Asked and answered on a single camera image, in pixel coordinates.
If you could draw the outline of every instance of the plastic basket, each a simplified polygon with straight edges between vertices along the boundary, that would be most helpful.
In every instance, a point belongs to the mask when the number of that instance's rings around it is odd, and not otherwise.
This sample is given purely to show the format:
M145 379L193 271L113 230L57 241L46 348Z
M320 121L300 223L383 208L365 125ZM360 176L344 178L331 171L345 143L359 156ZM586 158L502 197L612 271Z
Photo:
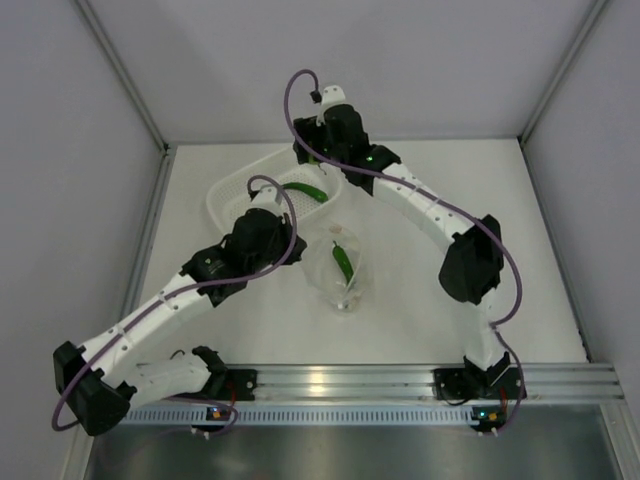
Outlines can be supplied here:
M291 147L283 148L223 178L209 189L207 210L220 231L230 232L235 221L249 208L251 200L247 195L247 180L257 174L272 177L279 183L306 183L329 196L328 201L319 203L304 193L287 191L300 227L309 225L328 213L342 193L343 180L339 171L328 165L323 165L322 170L317 165L298 165ZM289 211L284 202L283 208L286 212Z

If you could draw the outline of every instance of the white wall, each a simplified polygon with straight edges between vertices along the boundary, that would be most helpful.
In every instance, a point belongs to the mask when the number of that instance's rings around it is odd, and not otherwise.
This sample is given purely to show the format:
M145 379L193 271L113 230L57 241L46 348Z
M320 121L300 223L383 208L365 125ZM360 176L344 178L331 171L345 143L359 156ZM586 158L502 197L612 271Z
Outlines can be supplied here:
M515 136L591 0L91 3L163 134L228 142L289 139L282 94L302 67L376 136Z
M52 353L116 320L159 157L65 0L0 15L0 478L57 478Z
M597 359L640 422L640 3L612 2L527 148Z

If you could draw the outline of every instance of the white table surface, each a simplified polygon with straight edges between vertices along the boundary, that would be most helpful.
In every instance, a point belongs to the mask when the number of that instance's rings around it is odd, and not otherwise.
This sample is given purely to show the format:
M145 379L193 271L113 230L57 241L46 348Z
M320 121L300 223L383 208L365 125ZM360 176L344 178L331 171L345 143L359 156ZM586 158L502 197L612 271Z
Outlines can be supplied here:
M386 142L443 198L477 217L494 215L522 273L524 298L501 331L523 362L585 362L586 356L516 140ZM146 273L155 294L194 252L222 234L205 207L215 182L282 144L180 146ZM328 218L367 243L373 286L355 313L338 314L298 265L257 280L166 339L147 360L207 345L228 363L458 363L455 322L464 310L439 286L443 256L392 208L345 185ZM505 265L494 311L509 310L514 281Z

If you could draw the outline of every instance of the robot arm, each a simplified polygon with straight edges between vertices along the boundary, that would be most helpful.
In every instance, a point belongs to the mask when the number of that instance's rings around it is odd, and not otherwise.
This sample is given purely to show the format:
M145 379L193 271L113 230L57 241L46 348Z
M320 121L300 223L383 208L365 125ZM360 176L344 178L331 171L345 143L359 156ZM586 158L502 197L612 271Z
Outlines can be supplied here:
M255 192L251 208L236 220L233 231L219 244L197 252L156 296L79 347L65 342L54 352L56 387L62 393L81 368L116 340L67 399L89 435L113 428L130 408L173 395L195 393L217 398L227 369L217 353L207 347L153 364L140 364L140 360L184 323L217 307L244 289L247 282L201 288L196 284L253 275L282 258L293 231L283 221L281 201L274 187ZM299 261L306 248L299 237L295 242L285 265ZM141 316L136 328L128 328Z
M465 353L467 383L474 385L474 396L483 396L510 363L508 353L493 334L488 315L500 283L502 253L467 218L440 205L437 195L402 164L398 155L383 145L369 143L361 116L346 103L342 88L329 85L322 92L312 92L311 96L319 104L319 114L293 122L307 145L341 165L407 180L415 186L409 188L349 168L342 169L351 184L402 213L426 233L445 256L438 279L451 298L469 308L468 318L464 323L458 322L457 327ZM298 163L314 161L298 141L294 143L294 150ZM433 194L436 200L419 194L418 188ZM500 238L500 225L495 218L487 215L481 222Z

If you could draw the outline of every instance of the green chili pepper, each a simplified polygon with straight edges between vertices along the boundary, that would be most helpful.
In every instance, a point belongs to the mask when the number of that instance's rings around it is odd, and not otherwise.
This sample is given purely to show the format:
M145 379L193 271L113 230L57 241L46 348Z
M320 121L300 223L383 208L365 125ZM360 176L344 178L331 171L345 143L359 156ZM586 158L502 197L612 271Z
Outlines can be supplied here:
M329 195L324 193L322 190L316 187L312 187L306 183L302 182L290 182L282 185L282 188L285 190L297 190L298 192L302 192L305 195L309 195L314 200L324 203L329 200Z
M338 264L338 267L342 271L344 275L344 279L347 281L347 285L351 283L351 279L353 278L353 267L351 266L351 262L349 261L349 257L347 252L344 251L340 245L336 242L333 242L333 258Z

